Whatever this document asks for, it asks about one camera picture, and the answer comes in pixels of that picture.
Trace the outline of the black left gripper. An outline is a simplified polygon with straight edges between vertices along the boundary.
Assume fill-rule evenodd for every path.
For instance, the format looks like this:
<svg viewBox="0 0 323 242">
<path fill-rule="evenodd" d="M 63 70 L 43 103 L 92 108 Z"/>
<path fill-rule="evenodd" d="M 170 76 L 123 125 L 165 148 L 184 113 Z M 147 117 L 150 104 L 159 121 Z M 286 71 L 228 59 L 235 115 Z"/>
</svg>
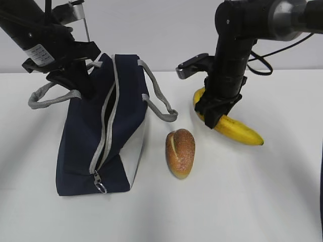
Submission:
<svg viewBox="0 0 323 242">
<path fill-rule="evenodd" d="M 28 58 L 22 67 L 29 73 L 50 72 L 46 76 L 48 81 L 92 98 L 95 87 L 84 60 L 95 60 L 101 50 L 93 41 L 76 41 L 72 31 L 63 25 L 48 25 L 31 32 L 29 48 L 24 50 Z"/>
</svg>

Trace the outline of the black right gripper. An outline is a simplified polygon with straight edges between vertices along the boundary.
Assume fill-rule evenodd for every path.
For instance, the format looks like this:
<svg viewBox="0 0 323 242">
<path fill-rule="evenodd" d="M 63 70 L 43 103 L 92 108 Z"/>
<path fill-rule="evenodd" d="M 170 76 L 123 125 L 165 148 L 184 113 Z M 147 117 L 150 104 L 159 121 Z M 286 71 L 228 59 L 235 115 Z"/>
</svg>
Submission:
<svg viewBox="0 0 323 242">
<path fill-rule="evenodd" d="M 204 124 L 214 129 L 223 115 L 227 115 L 233 106 L 242 99 L 241 88 L 247 77 L 208 75 L 204 79 L 204 87 L 196 93 L 199 99 L 194 100 L 194 110 L 204 117 Z"/>
</svg>

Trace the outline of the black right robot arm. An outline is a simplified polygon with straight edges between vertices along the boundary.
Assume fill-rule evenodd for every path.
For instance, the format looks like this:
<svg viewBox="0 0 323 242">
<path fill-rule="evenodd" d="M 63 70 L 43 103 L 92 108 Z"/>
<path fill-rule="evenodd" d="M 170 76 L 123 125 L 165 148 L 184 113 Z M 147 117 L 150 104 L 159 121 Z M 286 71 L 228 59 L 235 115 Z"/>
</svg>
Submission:
<svg viewBox="0 0 323 242">
<path fill-rule="evenodd" d="M 218 42 L 214 56 L 198 64 L 206 71 L 205 92 L 195 111 L 213 129 L 242 98 L 244 73 L 260 39 L 291 41 L 301 33 L 322 33 L 322 1 L 224 1 L 214 18 Z"/>
</svg>

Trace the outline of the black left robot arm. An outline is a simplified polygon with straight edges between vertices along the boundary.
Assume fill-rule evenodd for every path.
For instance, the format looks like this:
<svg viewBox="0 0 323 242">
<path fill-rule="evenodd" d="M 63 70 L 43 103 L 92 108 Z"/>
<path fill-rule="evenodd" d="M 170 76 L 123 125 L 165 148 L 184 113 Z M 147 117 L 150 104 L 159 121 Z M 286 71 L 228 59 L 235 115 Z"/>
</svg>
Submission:
<svg viewBox="0 0 323 242">
<path fill-rule="evenodd" d="M 27 54 L 22 67 L 29 73 L 46 74 L 48 81 L 86 98 L 95 94 L 86 60 L 100 54 L 95 42 L 76 41 L 69 24 L 85 21 L 83 1 L 68 1 L 41 9 L 35 1 L 1 1 L 1 28 Z"/>
</svg>

